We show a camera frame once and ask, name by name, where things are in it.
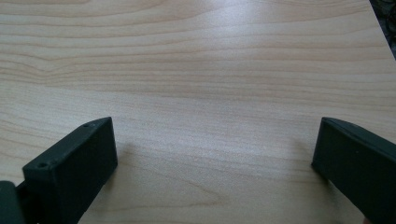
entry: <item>wood grain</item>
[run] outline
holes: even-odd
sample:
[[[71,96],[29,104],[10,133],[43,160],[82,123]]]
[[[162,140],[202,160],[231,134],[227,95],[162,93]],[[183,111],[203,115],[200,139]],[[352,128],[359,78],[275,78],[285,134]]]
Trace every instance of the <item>wood grain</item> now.
[[[80,223],[362,223],[310,161],[324,116],[396,142],[395,68],[366,0],[0,0],[0,177],[111,116]]]

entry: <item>tabletop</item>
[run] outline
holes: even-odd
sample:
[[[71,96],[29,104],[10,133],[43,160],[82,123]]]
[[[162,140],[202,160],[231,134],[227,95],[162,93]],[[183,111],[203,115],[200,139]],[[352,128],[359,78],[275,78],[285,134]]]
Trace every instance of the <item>tabletop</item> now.
[[[79,223],[362,223],[310,162],[322,117],[396,142],[368,0],[0,0],[0,178],[112,117]]]

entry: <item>wooden table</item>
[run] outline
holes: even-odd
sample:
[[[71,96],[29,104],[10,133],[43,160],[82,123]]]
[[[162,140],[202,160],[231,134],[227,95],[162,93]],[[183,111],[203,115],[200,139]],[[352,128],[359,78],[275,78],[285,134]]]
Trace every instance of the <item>wooden table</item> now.
[[[0,2],[1,179],[111,116],[120,166],[80,223],[362,222],[310,162],[325,116],[396,142],[368,0]]]

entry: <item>table surface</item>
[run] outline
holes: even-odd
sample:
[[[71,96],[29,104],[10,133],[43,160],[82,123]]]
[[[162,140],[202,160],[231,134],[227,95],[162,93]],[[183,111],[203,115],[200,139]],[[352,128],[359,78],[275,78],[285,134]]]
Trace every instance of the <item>table surface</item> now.
[[[79,223],[361,223],[310,162],[321,117],[396,142],[395,71],[368,0],[0,0],[0,177],[111,116]]]

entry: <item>light wood surface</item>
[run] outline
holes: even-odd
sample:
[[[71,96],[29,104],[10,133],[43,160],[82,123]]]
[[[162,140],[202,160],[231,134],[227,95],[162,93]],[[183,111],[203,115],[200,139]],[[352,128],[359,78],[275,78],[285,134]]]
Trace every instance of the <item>light wood surface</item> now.
[[[0,178],[111,116],[80,223],[362,223],[310,162],[324,116],[396,142],[395,68],[368,0],[0,0]]]

